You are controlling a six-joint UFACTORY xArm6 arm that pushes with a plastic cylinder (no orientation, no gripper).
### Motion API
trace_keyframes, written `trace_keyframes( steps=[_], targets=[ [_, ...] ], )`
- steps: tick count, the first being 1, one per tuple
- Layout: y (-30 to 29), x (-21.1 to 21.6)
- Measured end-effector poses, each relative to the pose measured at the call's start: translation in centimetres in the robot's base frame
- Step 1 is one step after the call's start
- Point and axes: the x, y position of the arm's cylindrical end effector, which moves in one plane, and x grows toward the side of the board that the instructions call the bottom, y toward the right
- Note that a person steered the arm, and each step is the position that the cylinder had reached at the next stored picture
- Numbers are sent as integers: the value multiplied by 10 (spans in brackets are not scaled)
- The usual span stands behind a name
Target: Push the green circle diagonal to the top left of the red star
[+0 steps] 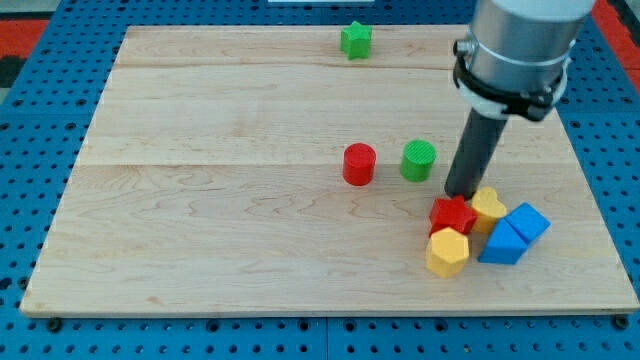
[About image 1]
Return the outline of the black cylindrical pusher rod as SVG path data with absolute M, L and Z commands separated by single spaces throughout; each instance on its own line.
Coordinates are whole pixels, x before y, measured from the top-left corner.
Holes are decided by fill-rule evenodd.
M 471 110 L 444 185 L 449 197 L 473 197 L 507 122 L 507 119 L 485 117 Z

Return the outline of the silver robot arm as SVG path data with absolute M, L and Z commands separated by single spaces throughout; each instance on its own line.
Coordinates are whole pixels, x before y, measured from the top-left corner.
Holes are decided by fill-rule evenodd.
M 565 92 L 576 36 L 595 0 L 479 0 L 455 41 L 454 84 L 471 110 L 445 185 L 477 191 L 510 117 L 542 121 Z

